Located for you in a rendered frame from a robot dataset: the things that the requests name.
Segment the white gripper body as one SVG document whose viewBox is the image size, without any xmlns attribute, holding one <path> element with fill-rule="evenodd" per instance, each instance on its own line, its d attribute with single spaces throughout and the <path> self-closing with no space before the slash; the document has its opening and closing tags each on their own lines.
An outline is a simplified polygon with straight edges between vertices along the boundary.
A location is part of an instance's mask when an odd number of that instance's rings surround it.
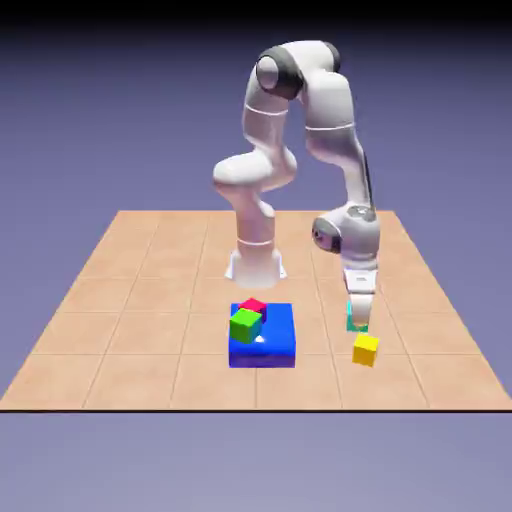
<svg viewBox="0 0 512 512">
<path fill-rule="evenodd" d="M 351 317 L 354 325 L 369 324 L 373 299 L 373 293 L 354 293 L 350 295 Z"/>
</svg>

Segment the small red cube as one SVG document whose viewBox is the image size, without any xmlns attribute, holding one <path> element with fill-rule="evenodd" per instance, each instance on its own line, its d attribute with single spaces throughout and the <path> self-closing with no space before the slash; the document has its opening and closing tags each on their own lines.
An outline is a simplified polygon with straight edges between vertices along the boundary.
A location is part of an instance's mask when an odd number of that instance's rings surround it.
<svg viewBox="0 0 512 512">
<path fill-rule="evenodd" d="M 246 309 L 249 311 L 253 311 L 255 313 L 259 313 L 262 316 L 262 322 L 266 322 L 267 318 L 267 304 L 265 302 L 259 301 L 254 297 L 251 297 L 244 302 L 238 305 L 239 309 Z"/>
</svg>

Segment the small teal cube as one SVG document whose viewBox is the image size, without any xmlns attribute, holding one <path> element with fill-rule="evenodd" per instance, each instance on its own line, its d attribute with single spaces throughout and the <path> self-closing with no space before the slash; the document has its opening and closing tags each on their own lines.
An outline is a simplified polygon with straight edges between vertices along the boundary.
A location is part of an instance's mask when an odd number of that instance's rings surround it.
<svg viewBox="0 0 512 512">
<path fill-rule="evenodd" d="M 356 325 L 353 322 L 352 305 L 351 305 L 350 301 L 347 302 L 346 329 L 348 332 L 364 332 L 364 333 L 366 333 L 368 331 L 367 324 Z"/>
</svg>

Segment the small green cube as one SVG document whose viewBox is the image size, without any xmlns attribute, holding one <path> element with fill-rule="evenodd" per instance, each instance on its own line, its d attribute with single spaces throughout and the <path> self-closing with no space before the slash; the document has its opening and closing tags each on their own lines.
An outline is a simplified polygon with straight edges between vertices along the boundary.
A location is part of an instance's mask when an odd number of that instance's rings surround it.
<svg viewBox="0 0 512 512">
<path fill-rule="evenodd" d="M 262 325 L 261 313 L 239 308 L 230 318 L 229 336 L 235 341 L 249 344 L 260 335 Z"/>
</svg>

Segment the large blue box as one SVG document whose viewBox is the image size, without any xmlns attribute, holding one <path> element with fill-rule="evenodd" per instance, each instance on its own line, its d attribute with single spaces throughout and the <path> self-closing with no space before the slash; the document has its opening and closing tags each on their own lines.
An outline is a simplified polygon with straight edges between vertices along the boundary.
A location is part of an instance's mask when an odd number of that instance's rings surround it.
<svg viewBox="0 0 512 512">
<path fill-rule="evenodd" d="M 260 335 L 249 344 L 230 338 L 228 360 L 231 368 L 293 368 L 296 359 L 296 335 L 290 303 L 266 303 L 267 318 Z M 230 318 L 239 309 L 230 306 Z"/>
</svg>

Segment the small yellow cube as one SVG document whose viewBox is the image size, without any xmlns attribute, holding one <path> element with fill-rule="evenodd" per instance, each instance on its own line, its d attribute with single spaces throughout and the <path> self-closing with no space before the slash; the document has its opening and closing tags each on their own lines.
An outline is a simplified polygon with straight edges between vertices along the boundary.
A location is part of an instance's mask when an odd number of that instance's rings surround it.
<svg viewBox="0 0 512 512">
<path fill-rule="evenodd" d="M 360 332 L 354 341 L 352 362 L 372 367 L 375 363 L 378 346 L 378 338 Z"/>
</svg>

